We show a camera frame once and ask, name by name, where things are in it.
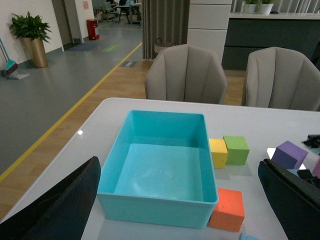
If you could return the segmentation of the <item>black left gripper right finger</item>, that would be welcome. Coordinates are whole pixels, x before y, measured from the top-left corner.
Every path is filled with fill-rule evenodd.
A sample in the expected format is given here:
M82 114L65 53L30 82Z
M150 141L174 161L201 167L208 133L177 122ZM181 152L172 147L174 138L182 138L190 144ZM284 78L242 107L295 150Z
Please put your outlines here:
M259 163L258 178L289 240L320 238L320 189L278 163Z

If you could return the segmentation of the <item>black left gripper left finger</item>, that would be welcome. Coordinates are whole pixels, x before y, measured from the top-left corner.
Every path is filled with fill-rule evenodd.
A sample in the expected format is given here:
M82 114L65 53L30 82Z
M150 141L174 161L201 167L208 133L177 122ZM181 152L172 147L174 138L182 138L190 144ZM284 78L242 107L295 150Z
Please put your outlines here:
M0 224L2 240L80 240L101 176L93 156L51 189Z

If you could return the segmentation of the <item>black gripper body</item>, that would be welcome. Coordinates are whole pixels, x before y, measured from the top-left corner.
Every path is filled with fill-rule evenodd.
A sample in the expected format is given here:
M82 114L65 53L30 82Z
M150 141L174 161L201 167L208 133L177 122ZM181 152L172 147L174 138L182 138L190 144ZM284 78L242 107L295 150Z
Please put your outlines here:
M310 149L320 148L320 135L319 134L309 134L307 139L302 141L302 143Z

